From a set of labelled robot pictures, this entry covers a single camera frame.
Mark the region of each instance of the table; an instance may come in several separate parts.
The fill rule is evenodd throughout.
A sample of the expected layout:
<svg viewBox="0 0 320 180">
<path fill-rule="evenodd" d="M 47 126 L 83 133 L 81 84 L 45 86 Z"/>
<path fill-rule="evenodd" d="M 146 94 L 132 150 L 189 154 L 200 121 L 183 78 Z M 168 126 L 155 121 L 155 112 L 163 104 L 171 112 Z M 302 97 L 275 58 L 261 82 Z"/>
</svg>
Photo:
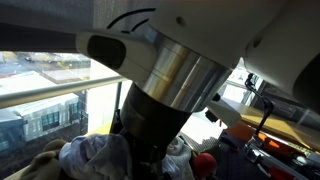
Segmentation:
<svg viewBox="0 0 320 180">
<path fill-rule="evenodd" d="M 254 128 L 258 127 L 262 119 L 262 111 L 232 100 L 224 100 L 241 114 L 242 122 Z M 311 128 L 297 125 L 294 122 L 271 115 L 265 122 L 262 131 L 302 147 L 320 152 L 320 132 Z"/>
</svg>

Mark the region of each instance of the window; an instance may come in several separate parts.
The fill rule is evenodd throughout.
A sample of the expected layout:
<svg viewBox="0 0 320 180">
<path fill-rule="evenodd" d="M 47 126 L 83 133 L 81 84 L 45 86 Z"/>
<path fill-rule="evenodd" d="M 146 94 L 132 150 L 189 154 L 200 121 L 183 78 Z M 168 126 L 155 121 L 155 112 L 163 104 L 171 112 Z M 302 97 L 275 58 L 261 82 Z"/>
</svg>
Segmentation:
<svg viewBox="0 0 320 180">
<path fill-rule="evenodd" d="M 8 141 L 0 141 L 0 151 L 3 151 L 5 149 L 9 148 L 9 143 Z"/>
<path fill-rule="evenodd" d="M 248 75 L 249 72 L 246 70 L 243 59 L 241 58 L 238 66 L 233 70 L 232 74 L 219 89 L 218 93 L 224 98 L 245 105 L 250 105 L 255 95 L 254 93 L 251 93 L 251 91 L 247 90 L 245 86 L 245 81 L 247 80 Z M 253 81 L 256 83 L 256 89 L 259 89 L 262 79 L 254 76 Z"/>
<path fill-rule="evenodd" d="M 4 140 L 4 134 L 2 129 L 0 129 L 0 151 L 9 148 L 9 142 Z"/>
<path fill-rule="evenodd" d="M 78 113 L 78 103 L 70 104 L 70 113 L 72 115 Z"/>
<path fill-rule="evenodd" d="M 59 126 L 59 112 L 54 112 L 41 116 L 41 120 L 43 131 L 57 127 Z"/>
</svg>

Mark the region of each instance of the glass window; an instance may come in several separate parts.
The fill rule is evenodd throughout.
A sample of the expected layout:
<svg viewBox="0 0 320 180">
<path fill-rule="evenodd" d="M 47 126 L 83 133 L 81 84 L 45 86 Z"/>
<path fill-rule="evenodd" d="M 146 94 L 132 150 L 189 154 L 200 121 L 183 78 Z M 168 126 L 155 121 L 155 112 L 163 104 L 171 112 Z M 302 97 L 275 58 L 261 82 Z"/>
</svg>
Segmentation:
<svg viewBox="0 0 320 180">
<path fill-rule="evenodd" d="M 80 54 L 6 51 L 0 52 L 0 57 L 0 96 L 118 76 L 109 68 Z M 1 147 L 6 149 L 0 152 L 6 153 L 0 156 L 0 179 L 30 164 L 32 158 L 51 140 L 71 141 L 78 135 L 86 134 L 89 129 L 93 131 L 110 122 L 114 114 L 116 88 L 117 85 L 112 84 L 5 108 L 12 112 L 10 116 L 20 120 L 10 119 L 14 127 L 10 128 L 13 141 L 1 139 L 0 132 Z M 2 126 L 3 118 L 0 117 L 0 129 L 6 132 L 9 129 Z"/>
<path fill-rule="evenodd" d="M 6 150 L 9 148 L 8 141 L 0 141 L 0 151 Z"/>
<path fill-rule="evenodd" d="M 0 151 L 8 148 L 9 148 L 9 142 L 5 140 L 3 130 L 0 128 Z"/>
<path fill-rule="evenodd" d="M 57 127 L 59 126 L 59 112 L 43 115 L 41 116 L 41 120 L 43 131 Z"/>
<path fill-rule="evenodd" d="M 231 75 L 228 77 L 227 81 L 222 85 L 218 93 L 227 99 L 242 103 L 245 105 L 250 105 L 254 98 L 254 93 L 247 90 L 245 82 L 249 72 L 244 66 L 244 61 L 241 58 L 237 67 L 232 71 Z M 262 80 L 257 76 L 254 76 L 253 81 L 256 83 L 256 89 L 262 83 Z"/>
<path fill-rule="evenodd" d="M 78 113 L 78 103 L 70 104 L 70 110 L 71 110 L 71 114 L 77 114 Z"/>
</svg>

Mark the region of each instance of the cable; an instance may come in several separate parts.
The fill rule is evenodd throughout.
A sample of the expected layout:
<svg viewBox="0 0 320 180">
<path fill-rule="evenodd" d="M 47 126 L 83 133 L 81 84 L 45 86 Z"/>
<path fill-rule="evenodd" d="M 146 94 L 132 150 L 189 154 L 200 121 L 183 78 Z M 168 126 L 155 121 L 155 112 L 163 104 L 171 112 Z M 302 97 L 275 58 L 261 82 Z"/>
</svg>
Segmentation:
<svg viewBox="0 0 320 180">
<path fill-rule="evenodd" d="M 138 9 L 138 10 L 134 10 L 134 11 L 130 11 L 130 12 L 124 13 L 124 14 L 118 16 L 116 19 L 114 19 L 114 20 L 107 26 L 107 29 L 112 28 L 113 25 L 115 25 L 118 21 L 120 21 L 121 19 L 123 19 L 123 18 L 125 18 L 125 17 L 131 16 L 131 15 L 133 15 L 133 14 L 143 13 L 143 12 L 153 12 L 153 11 L 155 11 L 155 10 L 156 10 L 156 8 L 144 8 L 144 9 Z"/>
<path fill-rule="evenodd" d="M 139 28 L 141 25 L 143 25 L 144 23 L 146 23 L 146 22 L 148 22 L 148 21 L 149 21 L 149 18 L 140 21 L 138 24 L 136 24 L 136 25 L 131 29 L 131 32 L 134 32 L 137 28 Z"/>
<path fill-rule="evenodd" d="M 266 120 L 268 119 L 268 117 L 271 115 L 272 111 L 273 111 L 273 108 L 274 108 L 274 105 L 273 103 L 266 97 L 262 96 L 257 90 L 256 88 L 254 87 L 254 84 L 252 83 L 252 77 L 253 77 L 253 74 L 250 73 L 248 75 L 248 78 L 245 82 L 245 86 L 247 87 L 248 90 L 250 90 L 251 92 L 253 92 L 255 95 L 258 96 L 258 98 L 262 101 L 263 103 L 263 117 L 262 117 L 262 120 L 258 126 L 258 128 L 256 129 L 256 132 L 255 134 L 258 135 L 262 126 L 264 125 L 264 123 L 266 122 Z"/>
</svg>

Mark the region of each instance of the building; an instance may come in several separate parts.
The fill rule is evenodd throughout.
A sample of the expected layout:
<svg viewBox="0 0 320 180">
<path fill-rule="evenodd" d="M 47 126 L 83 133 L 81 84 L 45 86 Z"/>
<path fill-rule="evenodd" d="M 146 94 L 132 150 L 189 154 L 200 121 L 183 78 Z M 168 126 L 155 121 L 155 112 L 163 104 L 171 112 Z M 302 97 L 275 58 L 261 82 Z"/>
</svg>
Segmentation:
<svg viewBox="0 0 320 180">
<path fill-rule="evenodd" d="M 0 95 L 56 86 L 31 71 L 0 79 Z M 86 93 L 78 92 L 0 109 L 0 179 L 30 164 L 54 139 L 87 133 Z"/>
</svg>

